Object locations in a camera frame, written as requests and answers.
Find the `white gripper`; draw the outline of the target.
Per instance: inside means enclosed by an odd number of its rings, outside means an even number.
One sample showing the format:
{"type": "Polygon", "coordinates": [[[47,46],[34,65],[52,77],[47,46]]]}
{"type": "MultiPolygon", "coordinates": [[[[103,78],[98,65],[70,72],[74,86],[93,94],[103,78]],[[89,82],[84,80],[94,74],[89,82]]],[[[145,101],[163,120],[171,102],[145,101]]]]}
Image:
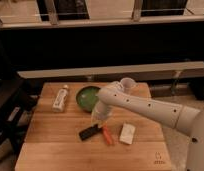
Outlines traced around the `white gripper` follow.
{"type": "Polygon", "coordinates": [[[98,101],[91,113],[91,124],[102,127],[110,117],[111,110],[112,108],[109,105],[98,101]]]}

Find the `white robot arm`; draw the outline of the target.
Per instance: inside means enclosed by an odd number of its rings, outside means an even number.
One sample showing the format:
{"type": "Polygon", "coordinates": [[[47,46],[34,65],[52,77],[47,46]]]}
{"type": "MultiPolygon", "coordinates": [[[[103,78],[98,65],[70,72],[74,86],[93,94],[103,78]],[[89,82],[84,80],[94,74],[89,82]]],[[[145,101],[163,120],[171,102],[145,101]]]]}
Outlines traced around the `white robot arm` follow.
{"type": "Polygon", "coordinates": [[[186,171],[204,171],[204,109],[137,97],[125,92],[121,82],[102,87],[92,110],[92,124],[102,126],[111,114],[111,107],[121,107],[190,137],[186,171]]]}

